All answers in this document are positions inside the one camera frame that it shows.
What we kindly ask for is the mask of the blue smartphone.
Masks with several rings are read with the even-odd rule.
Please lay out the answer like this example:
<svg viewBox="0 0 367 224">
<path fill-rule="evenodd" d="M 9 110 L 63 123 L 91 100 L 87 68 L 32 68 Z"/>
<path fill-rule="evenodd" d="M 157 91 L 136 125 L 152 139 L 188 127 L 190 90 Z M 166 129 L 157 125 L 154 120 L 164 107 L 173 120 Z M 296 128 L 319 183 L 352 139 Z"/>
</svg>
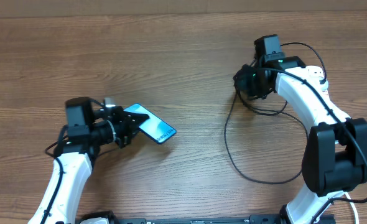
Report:
<svg viewBox="0 0 367 224">
<path fill-rule="evenodd" d="M 139 129 L 157 144 L 165 143 L 177 133 L 172 126 L 140 104 L 128 106 L 124 110 L 130 113 L 147 114 L 149 116 L 149 119 L 143 122 L 139 126 Z"/>
</svg>

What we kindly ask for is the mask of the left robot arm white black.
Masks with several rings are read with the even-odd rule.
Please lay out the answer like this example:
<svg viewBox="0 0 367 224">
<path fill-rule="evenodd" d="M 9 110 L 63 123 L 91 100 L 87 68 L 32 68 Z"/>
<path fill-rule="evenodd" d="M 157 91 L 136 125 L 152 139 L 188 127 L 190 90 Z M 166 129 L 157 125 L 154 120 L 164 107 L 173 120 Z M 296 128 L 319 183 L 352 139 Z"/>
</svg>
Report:
<svg viewBox="0 0 367 224">
<path fill-rule="evenodd" d="M 89 97 L 65 102 L 67 124 L 51 147 L 53 171 L 43 199 L 30 223 L 75 223 L 86 181 L 93 172 L 100 148 L 115 143 L 123 148 L 131 143 L 147 114 L 124 111 L 120 106 L 98 110 Z"/>
</svg>

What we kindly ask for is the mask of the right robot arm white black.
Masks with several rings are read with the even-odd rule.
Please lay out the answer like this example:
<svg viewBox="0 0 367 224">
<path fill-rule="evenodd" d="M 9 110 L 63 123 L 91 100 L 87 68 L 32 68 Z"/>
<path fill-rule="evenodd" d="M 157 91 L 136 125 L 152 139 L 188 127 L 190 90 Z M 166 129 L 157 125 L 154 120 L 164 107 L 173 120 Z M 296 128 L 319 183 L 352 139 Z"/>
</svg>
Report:
<svg viewBox="0 0 367 224">
<path fill-rule="evenodd" d="M 235 98 L 250 107 L 271 93 L 283 97 L 304 127 L 307 144 L 300 175 L 304 185 L 275 215 L 251 215 L 251 223 L 334 223 L 327 215 L 335 202 L 352 207 L 349 192 L 367 183 L 367 121 L 354 119 L 337 107 L 328 94 L 324 65 L 306 65 L 288 57 L 276 34 L 254 41 L 255 54 L 235 74 Z"/>
</svg>

